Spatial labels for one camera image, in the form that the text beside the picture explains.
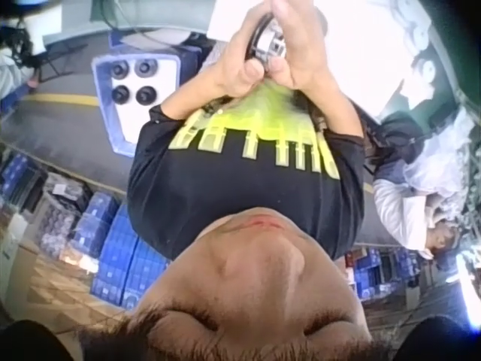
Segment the lips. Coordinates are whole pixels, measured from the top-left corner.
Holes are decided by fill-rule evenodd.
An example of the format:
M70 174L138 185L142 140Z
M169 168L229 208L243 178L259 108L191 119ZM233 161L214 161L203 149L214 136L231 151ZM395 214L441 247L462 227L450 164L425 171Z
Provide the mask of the lips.
M276 217L271 217L271 216L250 217L246 222L242 224L243 228L249 228L249 227L255 227L255 226L276 228L276 229L286 228L283 225L281 220L278 220Z

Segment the hand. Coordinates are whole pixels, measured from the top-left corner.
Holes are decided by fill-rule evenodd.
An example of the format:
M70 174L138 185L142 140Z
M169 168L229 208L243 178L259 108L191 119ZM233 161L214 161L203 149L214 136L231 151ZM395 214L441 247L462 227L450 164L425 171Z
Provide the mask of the hand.
M262 17L270 11L268 2L250 9L240 30L234 34L220 60L212 65L216 84L225 96L240 98L264 78L264 66L257 59L246 59L249 41Z
M309 93L320 77L331 79L324 34L313 0L269 0L283 30L286 58L269 59L269 75L279 85Z

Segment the nose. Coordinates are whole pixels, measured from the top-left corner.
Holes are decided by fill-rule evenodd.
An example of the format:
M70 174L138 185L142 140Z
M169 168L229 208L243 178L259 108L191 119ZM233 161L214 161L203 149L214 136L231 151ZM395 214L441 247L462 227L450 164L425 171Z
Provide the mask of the nose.
M303 253L279 229L258 229L232 245L221 287L225 304L235 305L229 314L238 337L273 341L289 329L304 264Z

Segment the white bag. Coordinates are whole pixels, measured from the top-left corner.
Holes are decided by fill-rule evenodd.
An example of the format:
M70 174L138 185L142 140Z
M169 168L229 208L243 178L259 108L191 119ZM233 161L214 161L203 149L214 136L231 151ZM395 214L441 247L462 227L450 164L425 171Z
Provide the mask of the white bag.
M448 198L463 188L463 165L458 152L470 142L474 127L466 109L461 108L453 124L425 142L425 147L414 163L404 166L408 184L422 192L438 193Z

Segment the yellow floor line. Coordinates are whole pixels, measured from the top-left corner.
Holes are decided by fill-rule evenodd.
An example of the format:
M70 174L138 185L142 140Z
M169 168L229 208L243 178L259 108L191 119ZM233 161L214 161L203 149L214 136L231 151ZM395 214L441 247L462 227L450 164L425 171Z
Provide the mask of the yellow floor line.
M23 100L26 100L28 102L60 103L60 104L69 104L69 105L83 105L83 106L87 106L87 107L98 107L98 99L97 99L96 96L82 96L82 95L78 95L78 94L36 93L36 94L31 94L29 96L26 96L25 98L23 98ZM26 154L25 151L22 151L22 150L18 150L18 151L21 152L21 153L24 153L25 155L28 155L28 154ZM36 158L32 155L28 155L28 156L30 156L33 159L36 159L37 161L39 161L43 164L47 164L47 165L50 165L54 168L57 168L58 170L63 171L66 174L70 174L73 177L77 177L79 179L82 179L83 181L86 181L87 183L96 184L96 185L98 185L98 187L104 187L104 188L107 188L107 189L112 189L112 190L114 190L114 192L125 193L121 190L117 190L116 188L106 186L105 184L100 184L98 182L95 182L94 180L91 180L89 178L85 178L83 176L80 176L79 174L75 174L75 173L73 173L71 171L68 171L66 169L61 169L60 167L58 167L54 164L51 164L51 163L49 163L45 160ZM373 187L370 184L364 183L364 191L372 194L373 193Z
M69 105L84 105L87 107L98 107L96 96L81 96L78 94L47 94L37 93L26 96L22 100L42 103L63 103Z

